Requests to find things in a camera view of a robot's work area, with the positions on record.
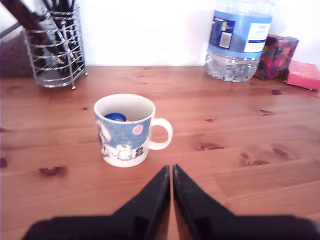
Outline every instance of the white mug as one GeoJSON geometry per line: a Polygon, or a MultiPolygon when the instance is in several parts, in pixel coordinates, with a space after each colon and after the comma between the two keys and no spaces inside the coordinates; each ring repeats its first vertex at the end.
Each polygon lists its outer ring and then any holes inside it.
{"type": "Polygon", "coordinates": [[[114,94],[99,99],[93,107],[103,159],[110,165],[129,168],[142,163],[151,150],[166,148],[173,136],[167,120],[155,118],[154,103],[139,95],[114,94]],[[126,121],[104,116],[120,113],[126,121]],[[162,126],[168,133],[165,142],[151,141],[152,127],[162,126]]]}

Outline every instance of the pink box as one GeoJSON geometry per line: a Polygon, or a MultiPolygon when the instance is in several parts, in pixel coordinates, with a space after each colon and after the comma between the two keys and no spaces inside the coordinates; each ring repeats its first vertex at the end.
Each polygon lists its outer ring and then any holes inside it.
{"type": "Polygon", "coordinates": [[[320,90],[320,72],[314,64],[291,61],[286,83],[306,89],[320,90]]]}

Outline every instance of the pink circle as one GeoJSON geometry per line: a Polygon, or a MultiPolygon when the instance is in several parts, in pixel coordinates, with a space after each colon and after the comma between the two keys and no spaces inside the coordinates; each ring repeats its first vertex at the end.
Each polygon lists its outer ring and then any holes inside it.
{"type": "Polygon", "coordinates": [[[144,126],[142,125],[137,125],[132,129],[133,134],[139,135],[142,133],[142,130],[144,129],[144,126]]]}

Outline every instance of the patterned box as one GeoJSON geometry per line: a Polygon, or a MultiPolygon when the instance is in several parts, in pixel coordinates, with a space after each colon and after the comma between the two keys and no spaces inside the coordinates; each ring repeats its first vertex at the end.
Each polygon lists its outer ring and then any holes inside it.
{"type": "Polygon", "coordinates": [[[314,64],[291,61],[286,83],[320,90],[320,72],[314,64]]]}
{"type": "Polygon", "coordinates": [[[283,78],[298,42],[290,36],[268,35],[255,76],[261,80],[283,78]]]}

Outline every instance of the wood grain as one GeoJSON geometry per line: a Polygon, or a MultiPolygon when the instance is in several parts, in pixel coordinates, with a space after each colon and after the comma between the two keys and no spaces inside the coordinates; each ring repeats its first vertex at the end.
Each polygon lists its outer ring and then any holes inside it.
{"type": "MultiPolygon", "coordinates": [[[[19,240],[32,223],[53,216],[111,214],[163,165],[176,163],[236,214],[292,214],[320,223],[316,91],[280,80],[221,82],[203,67],[89,67],[88,73],[75,91],[1,79],[3,240],[19,240]],[[150,151],[136,167],[116,168],[101,157],[93,105],[115,93],[151,99],[156,117],[173,126],[170,146],[150,151]],[[39,171],[55,167],[53,176],[39,171]]],[[[154,128],[153,140],[166,136],[154,128]]],[[[172,198],[156,239],[191,239],[176,207],[172,198]]]]}

